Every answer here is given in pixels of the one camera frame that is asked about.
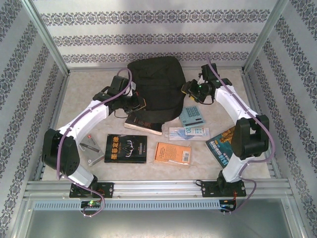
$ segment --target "blue book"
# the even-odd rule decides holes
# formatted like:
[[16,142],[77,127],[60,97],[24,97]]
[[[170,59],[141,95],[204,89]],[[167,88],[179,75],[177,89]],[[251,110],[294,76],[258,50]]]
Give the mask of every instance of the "blue book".
[[222,168],[225,168],[233,154],[231,140],[234,127],[206,141],[208,149],[219,162]]

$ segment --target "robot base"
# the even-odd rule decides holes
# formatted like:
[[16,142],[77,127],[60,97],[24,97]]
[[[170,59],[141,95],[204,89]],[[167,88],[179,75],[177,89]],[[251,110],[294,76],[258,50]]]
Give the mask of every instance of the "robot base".
[[[94,176],[94,180],[90,185],[90,189],[97,191],[104,198],[112,198],[114,183],[112,182],[97,182],[97,177]],[[100,198],[97,194],[88,192],[72,183],[69,192],[70,198]]]
[[237,182],[226,182],[222,171],[219,173],[217,181],[197,180],[196,185],[202,188],[203,197],[245,197],[247,195],[242,180]]

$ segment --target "black book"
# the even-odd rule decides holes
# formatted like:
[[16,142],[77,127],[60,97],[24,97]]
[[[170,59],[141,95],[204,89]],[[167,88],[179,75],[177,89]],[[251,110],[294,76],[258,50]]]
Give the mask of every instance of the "black book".
[[142,121],[135,117],[135,115],[130,114],[128,119],[124,123],[125,128],[144,131],[148,133],[152,133],[155,135],[162,135],[162,123],[149,123]]
[[147,139],[146,135],[108,135],[105,163],[146,163]]

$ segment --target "book cover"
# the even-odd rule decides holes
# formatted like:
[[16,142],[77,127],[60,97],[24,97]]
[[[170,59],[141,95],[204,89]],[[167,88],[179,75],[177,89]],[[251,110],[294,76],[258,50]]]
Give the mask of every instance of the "book cover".
[[172,165],[190,165],[191,148],[159,142],[154,161]]
[[155,135],[162,135],[163,124],[145,122],[136,118],[134,114],[130,114],[128,116],[128,119],[124,123],[124,127],[133,129],[133,130],[139,130],[139,131],[152,133]]
[[105,163],[146,163],[147,139],[146,135],[108,135]]
[[231,147],[233,132],[234,127],[206,141],[208,149],[223,168],[227,166],[233,154]]

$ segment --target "orange book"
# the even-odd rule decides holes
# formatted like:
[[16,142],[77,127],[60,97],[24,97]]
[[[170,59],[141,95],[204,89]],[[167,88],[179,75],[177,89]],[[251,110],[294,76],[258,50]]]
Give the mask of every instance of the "orange book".
[[190,165],[191,148],[159,142],[155,152],[154,161],[171,165]]

